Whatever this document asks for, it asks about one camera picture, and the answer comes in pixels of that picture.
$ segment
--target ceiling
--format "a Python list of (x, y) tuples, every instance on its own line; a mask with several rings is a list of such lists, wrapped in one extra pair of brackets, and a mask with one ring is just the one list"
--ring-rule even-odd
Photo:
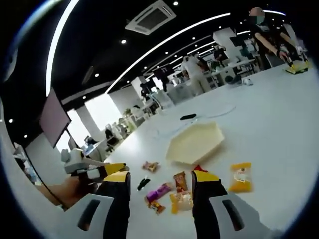
[[(14, 141), (22, 145), (28, 144), (40, 133), (38, 118), (45, 102), (48, 52), (56, 26), (68, 2), (60, 1), (35, 23), (18, 48), (13, 74), (8, 81), (2, 83), (0, 88), (5, 120), (14, 119), (14, 122), (8, 125), (9, 134)], [(179, 5), (174, 6), (173, 0), (164, 0), (177, 15), (175, 19), (148, 36), (125, 30), (128, 21), (154, 2), (155, 0), (79, 0), (60, 35), (53, 61), (52, 86), (60, 100), (101, 84), (104, 84), (103, 87), (86, 94), (85, 100), (104, 93), (109, 85), (143, 54), (174, 33), (201, 20), (231, 13), (230, 16), (194, 27), (159, 47), (133, 67), (112, 91), (127, 85), (127, 81), (142, 75), (151, 66), (187, 45), (190, 46), (178, 52), (176, 58), (195, 49), (195, 44), (199, 47), (212, 42), (210, 35), (219, 30), (220, 26), (232, 27), (237, 32), (248, 30), (245, 19), (248, 17), (248, 10), (253, 6), (246, 3), (231, 5), (227, 2), (219, 2), (216, 4), (206, 0), (197, 0), (196, 4), (193, 0), (180, 0)], [(34, 9), (34, 3), (32, 7), (27, 8), (28, 11), (31, 12)], [(270, 6), (265, 5), (260, 7), (271, 9)], [(276, 24), (282, 23), (283, 16), (271, 15), (275, 18)], [(123, 39), (127, 40), (126, 44), (121, 44)], [(172, 55), (160, 65), (170, 63), (176, 58)], [(90, 66), (93, 66), (93, 74), (83, 85), (83, 78)], [(83, 104), (84, 100), (79, 97), (64, 107), (67, 111)], [(23, 138), (25, 134), (29, 135), (27, 139)]]

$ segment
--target person in white clothes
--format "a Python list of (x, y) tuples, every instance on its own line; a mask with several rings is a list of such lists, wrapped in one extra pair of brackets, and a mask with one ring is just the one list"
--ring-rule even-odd
[(182, 73), (185, 77), (191, 80), (191, 84), (196, 91), (196, 95), (200, 95), (211, 90), (201, 68), (204, 68), (204, 66), (193, 56), (185, 56), (181, 64)]

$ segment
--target ceiling air conditioner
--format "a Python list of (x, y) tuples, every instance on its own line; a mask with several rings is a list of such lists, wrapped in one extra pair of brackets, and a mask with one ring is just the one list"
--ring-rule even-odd
[(150, 35), (175, 17), (176, 14), (169, 6), (162, 0), (158, 0), (138, 14), (125, 29)]

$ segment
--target candy wrapper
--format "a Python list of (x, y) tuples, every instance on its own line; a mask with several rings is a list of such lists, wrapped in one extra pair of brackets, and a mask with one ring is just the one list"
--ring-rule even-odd
[(142, 169), (147, 169), (148, 171), (154, 173), (159, 167), (159, 163), (155, 162), (155, 163), (149, 163), (149, 162), (145, 162), (145, 164), (143, 164)]
[(249, 193), (253, 191), (251, 181), (251, 163), (240, 163), (231, 166), (232, 184), (228, 191), (234, 193)]
[(153, 201), (150, 204), (150, 208), (154, 209), (156, 211), (156, 214), (158, 215), (158, 214), (161, 214), (166, 207), (162, 206), (157, 201)]
[(164, 183), (156, 191), (150, 191), (145, 197), (147, 205), (150, 206), (151, 202), (160, 199), (162, 196), (170, 192), (172, 189), (173, 185), (171, 183)]
[(192, 193), (184, 191), (181, 193), (170, 194), (171, 213), (177, 214), (179, 211), (188, 211), (193, 208)]
[(176, 191), (178, 193), (188, 190), (184, 171), (182, 171), (181, 173), (175, 174), (173, 178), (175, 180)]

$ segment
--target white pants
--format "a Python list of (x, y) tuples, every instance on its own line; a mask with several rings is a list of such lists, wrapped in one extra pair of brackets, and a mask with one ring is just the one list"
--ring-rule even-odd
[(211, 90), (211, 87), (204, 74), (196, 74), (190, 77), (191, 85), (196, 95), (201, 95)]

